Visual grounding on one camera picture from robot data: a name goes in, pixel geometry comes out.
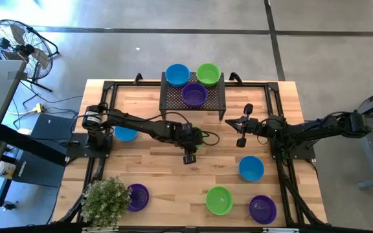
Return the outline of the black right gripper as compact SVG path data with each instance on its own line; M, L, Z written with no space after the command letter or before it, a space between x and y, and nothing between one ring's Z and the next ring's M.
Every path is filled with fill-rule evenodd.
M262 124L256 118L250 118L251 113L253 112L253 105L246 104L243 110L243 116L237 119L227 119L225 123L232 125L237 133L241 137L237 140L236 146L239 148L244 148L246 145L247 133L259 135L262 130Z

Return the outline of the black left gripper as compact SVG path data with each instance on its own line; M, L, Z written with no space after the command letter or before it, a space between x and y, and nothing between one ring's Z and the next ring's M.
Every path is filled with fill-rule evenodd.
M196 162L196 152L198 146L203 144L203 132L191 123L182 124L176 129L176 146L184 149L183 164L193 164Z

